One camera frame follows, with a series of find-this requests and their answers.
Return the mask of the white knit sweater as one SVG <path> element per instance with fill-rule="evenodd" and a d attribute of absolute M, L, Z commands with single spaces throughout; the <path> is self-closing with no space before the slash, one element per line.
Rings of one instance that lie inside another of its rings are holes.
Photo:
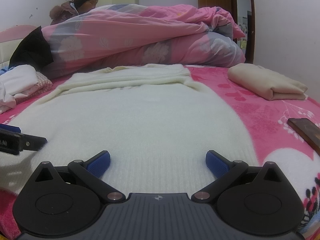
<path fill-rule="evenodd" d="M 1 154 L 1 188 L 16 193 L 42 161 L 64 166 L 103 150 L 111 155 L 103 181 L 124 194 L 193 194 L 214 180 L 209 150 L 258 163 L 235 111 L 180 65 L 75 74 L 11 125 L 48 141 L 38 152 Z"/>

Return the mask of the white folded clothes pile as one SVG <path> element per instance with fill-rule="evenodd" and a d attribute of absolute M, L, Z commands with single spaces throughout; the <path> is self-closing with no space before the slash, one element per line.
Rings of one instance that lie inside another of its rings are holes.
<path fill-rule="evenodd" d="M 30 65 L 10 68 L 1 74 L 1 114 L 29 98 L 47 92 L 53 83 Z"/>

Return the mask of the pink floral bed sheet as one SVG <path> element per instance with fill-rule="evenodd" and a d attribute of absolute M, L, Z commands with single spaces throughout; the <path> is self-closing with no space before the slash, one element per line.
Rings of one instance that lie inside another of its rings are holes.
<path fill-rule="evenodd" d="M 249 132 L 258 160 L 253 166 L 274 161 L 283 170 L 305 207 L 301 233 L 306 239 L 319 239 L 319 156 L 287 124 L 289 118 L 308 118 L 318 125 L 319 103 L 311 98 L 302 101 L 267 101 L 233 83 L 228 78 L 226 69 L 200 66 L 184 68 L 189 70 L 193 81 L 209 87 L 241 119 Z M 3 113 L 1 122 L 11 125 L 13 118 L 71 77 L 56 80 L 48 93 L 27 100 L 15 109 Z"/>

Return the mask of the dark phone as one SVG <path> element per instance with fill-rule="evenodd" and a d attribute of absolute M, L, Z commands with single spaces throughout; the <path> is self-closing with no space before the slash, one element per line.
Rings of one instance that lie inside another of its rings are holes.
<path fill-rule="evenodd" d="M 289 118 L 287 124 L 319 155 L 320 131 L 308 118 Z"/>

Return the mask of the black garment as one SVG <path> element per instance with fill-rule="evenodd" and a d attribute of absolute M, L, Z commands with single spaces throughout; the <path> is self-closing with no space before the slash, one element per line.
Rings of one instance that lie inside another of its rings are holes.
<path fill-rule="evenodd" d="M 10 58 L 9 67 L 30 65 L 41 72 L 45 66 L 53 62 L 50 45 L 39 26 L 20 42 Z"/>

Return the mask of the pink white headboard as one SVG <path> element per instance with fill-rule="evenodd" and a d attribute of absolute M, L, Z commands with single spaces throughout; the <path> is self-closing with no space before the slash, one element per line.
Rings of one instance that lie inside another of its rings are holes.
<path fill-rule="evenodd" d="M 17 25 L 1 31 L 1 69 L 8 68 L 9 61 L 20 42 L 36 28 L 33 25 Z"/>

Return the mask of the beige folded garment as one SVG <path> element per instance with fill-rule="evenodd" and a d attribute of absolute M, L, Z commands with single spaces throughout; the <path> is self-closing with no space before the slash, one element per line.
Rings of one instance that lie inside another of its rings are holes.
<path fill-rule="evenodd" d="M 240 63 L 229 68 L 227 75 L 234 83 L 269 101 L 306 99 L 306 85 L 262 66 Z"/>

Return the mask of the person in pink jacket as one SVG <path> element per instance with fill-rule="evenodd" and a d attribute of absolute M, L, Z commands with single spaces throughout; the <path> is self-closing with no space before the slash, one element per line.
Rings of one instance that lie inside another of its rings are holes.
<path fill-rule="evenodd" d="M 65 22 L 75 16 L 82 15 L 95 9 L 98 0 L 68 0 L 61 5 L 56 5 L 49 12 L 49 17 L 52 20 L 51 25 Z"/>

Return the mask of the pink floral duvet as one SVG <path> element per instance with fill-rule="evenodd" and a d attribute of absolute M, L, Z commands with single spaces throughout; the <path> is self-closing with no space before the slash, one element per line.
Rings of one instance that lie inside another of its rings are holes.
<path fill-rule="evenodd" d="M 42 73 L 54 79 L 117 53 L 218 27 L 232 39 L 244 37 L 221 7 L 105 5 L 42 28 L 53 57 Z"/>

